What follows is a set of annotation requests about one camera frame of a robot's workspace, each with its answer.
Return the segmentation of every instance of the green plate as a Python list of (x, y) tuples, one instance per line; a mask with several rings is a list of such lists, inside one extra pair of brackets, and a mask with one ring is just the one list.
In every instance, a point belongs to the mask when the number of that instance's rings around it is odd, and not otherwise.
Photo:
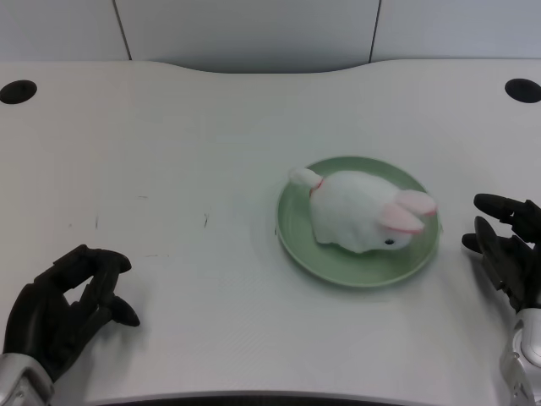
[[(342, 156), (317, 162), (308, 168), (321, 176), (337, 171), (363, 171), (385, 178), (400, 189), (426, 192), (417, 180), (401, 169), (371, 158)], [(398, 282), (430, 260), (438, 247), (440, 221), (438, 215), (423, 221), (424, 231), (414, 236), (410, 245), (402, 250), (354, 254), (336, 244), (315, 241), (309, 215), (309, 193), (302, 186), (288, 184), (278, 201), (276, 223), (284, 247), (301, 266), (326, 281), (367, 288)]]

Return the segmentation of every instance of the bunny ear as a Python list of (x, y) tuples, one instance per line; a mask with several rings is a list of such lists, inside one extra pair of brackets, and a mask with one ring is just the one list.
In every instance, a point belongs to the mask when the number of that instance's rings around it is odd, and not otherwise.
[(408, 234), (421, 233), (424, 228), (424, 224), (418, 218), (396, 203), (384, 206), (378, 223), (391, 230)]
[(436, 202), (430, 196), (417, 190), (401, 190), (396, 195), (395, 203), (414, 214), (432, 216), (436, 214)]

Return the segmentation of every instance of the plush toy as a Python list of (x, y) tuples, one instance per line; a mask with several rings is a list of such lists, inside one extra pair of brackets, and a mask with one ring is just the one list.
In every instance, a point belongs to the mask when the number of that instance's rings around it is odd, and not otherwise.
[(364, 172), (340, 171), (322, 178), (306, 168), (293, 169), (294, 184), (310, 187), (310, 215), (315, 239), (346, 250), (399, 250), (424, 224), (418, 216), (436, 213), (434, 200), (416, 190)]

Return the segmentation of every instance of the bunny tail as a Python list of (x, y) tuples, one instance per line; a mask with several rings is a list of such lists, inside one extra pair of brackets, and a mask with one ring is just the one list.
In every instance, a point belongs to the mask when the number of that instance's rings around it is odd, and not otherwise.
[(303, 184), (314, 189), (321, 184), (323, 178), (314, 171), (299, 167), (289, 171), (289, 180), (294, 184)]

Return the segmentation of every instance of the table surface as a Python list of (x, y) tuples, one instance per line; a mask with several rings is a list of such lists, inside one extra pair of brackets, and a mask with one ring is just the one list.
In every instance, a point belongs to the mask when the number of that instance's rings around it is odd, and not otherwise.
[[(38, 89), (0, 104), (0, 326), (25, 283), (88, 244), (132, 261), (117, 293), (141, 326), (104, 327), (56, 404), (252, 390), (507, 404), (498, 358), (513, 314), (460, 239), (476, 193), (541, 202), (541, 103), (512, 100), (514, 78), (541, 83), (541, 61), (0, 64), (0, 86)], [(439, 253), (408, 281), (340, 288), (281, 247), (287, 170), (342, 155), (392, 162), (439, 202)]]

